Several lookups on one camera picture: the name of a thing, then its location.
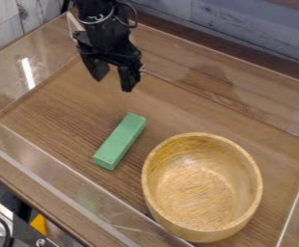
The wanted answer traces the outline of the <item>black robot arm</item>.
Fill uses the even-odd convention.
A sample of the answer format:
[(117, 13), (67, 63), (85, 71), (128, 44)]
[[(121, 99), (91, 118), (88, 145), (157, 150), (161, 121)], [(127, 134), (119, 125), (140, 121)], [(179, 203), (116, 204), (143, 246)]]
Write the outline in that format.
[(141, 52), (131, 42), (131, 29), (137, 26), (132, 5), (121, 0), (75, 0), (77, 19), (84, 31), (75, 31), (72, 38), (84, 65), (96, 81), (117, 68), (121, 90), (131, 92), (140, 82)]

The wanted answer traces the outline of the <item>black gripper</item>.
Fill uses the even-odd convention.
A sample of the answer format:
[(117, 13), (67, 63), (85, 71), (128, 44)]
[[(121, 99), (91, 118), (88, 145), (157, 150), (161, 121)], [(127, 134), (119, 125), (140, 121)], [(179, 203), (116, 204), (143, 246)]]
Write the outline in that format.
[(83, 63), (96, 82), (117, 67), (121, 90), (129, 93), (140, 82), (141, 52), (131, 42), (131, 25), (124, 8), (109, 8), (105, 14), (80, 14), (84, 31), (76, 31), (72, 38)]

